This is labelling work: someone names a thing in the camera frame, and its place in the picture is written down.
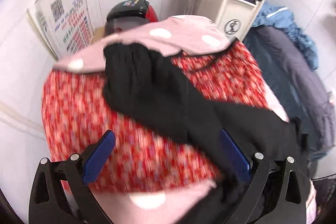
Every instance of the metal screw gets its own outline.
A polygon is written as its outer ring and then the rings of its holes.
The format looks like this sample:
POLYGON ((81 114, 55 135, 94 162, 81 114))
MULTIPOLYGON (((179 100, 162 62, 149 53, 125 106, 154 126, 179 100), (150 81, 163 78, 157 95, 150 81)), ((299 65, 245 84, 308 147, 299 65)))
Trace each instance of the metal screw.
POLYGON ((254 156, 256 157, 256 159, 258 160, 262 160, 264 158, 264 155, 262 153, 255 153, 254 156))
POLYGON ((288 157, 287 158, 288 162, 293 164, 295 162, 294 158, 293 157, 288 157))
POLYGON ((79 159, 79 155, 78 154, 73 154, 70 157, 71 160, 78 160, 79 159))
POLYGON ((43 159, 40 161, 41 164, 46 164, 47 162, 48 162, 48 159, 47 159, 47 158, 43 158, 43 159))

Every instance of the logo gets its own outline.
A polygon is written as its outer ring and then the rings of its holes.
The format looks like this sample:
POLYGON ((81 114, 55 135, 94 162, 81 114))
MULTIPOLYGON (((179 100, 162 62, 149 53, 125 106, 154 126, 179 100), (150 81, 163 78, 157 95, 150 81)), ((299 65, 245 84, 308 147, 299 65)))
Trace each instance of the logo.
POLYGON ((228 23, 225 24, 224 32, 228 35, 235 34, 239 31, 242 23, 238 19, 230 20, 228 23))

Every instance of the blue padded clamp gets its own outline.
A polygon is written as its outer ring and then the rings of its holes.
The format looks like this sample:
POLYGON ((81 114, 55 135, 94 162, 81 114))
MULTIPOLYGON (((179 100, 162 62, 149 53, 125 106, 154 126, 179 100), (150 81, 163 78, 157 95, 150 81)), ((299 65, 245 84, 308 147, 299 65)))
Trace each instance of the blue padded clamp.
POLYGON ((230 160, 231 165, 236 172, 236 176, 240 181, 251 181, 251 166, 245 155, 241 152, 239 147, 235 144, 229 134, 223 129, 219 135, 222 148, 227 159, 230 160))
POLYGON ((88 146, 89 157, 85 159, 84 153, 83 157, 83 182, 88 185, 94 182, 101 169, 103 168, 107 158, 110 156, 113 148, 116 145, 116 137, 114 132, 107 130, 105 134, 100 138, 100 140, 94 144, 88 146))

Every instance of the black clothing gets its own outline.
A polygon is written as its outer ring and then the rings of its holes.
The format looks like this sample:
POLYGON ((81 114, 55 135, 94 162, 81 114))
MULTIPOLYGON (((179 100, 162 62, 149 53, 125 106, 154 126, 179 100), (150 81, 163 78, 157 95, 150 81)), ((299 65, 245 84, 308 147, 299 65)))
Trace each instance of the black clothing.
POLYGON ((143 45, 108 45, 104 55, 107 80, 103 96, 113 110, 176 143, 197 147, 225 174, 224 181, 179 223, 221 223, 215 219, 230 213, 246 186, 236 179, 230 159, 224 156, 219 142, 221 129, 248 159, 256 152, 270 160, 293 157, 300 169, 297 179, 304 189, 301 198, 307 199, 308 153, 299 121, 286 123, 266 109, 206 100, 169 58, 143 45))

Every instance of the white polka dot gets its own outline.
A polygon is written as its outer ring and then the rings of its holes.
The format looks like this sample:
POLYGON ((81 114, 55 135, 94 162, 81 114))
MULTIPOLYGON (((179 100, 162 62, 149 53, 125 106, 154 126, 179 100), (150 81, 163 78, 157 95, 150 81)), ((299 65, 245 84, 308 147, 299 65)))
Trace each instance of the white polka dot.
POLYGON ((166 201, 164 192, 130 193, 128 196, 135 205, 144 210, 159 208, 166 201))
POLYGON ((176 17, 176 18, 184 18, 185 15, 178 15, 178 16, 173 16, 173 17, 176 17))
POLYGON ((154 29, 149 32, 153 37, 171 38, 171 32, 166 29, 154 29))
POLYGON ((83 68, 83 66, 84 66, 83 59, 76 59, 68 64, 68 71, 78 72, 83 68))
POLYGON ((221 42, 217 38, 214 38, 214 37, 212 37, 210 35, 204 35, 204 36, 202 36, 202 40, 206 44, 209 44, 209 45, 214 46, 214 47, 218 47, 221 44, 221 42))

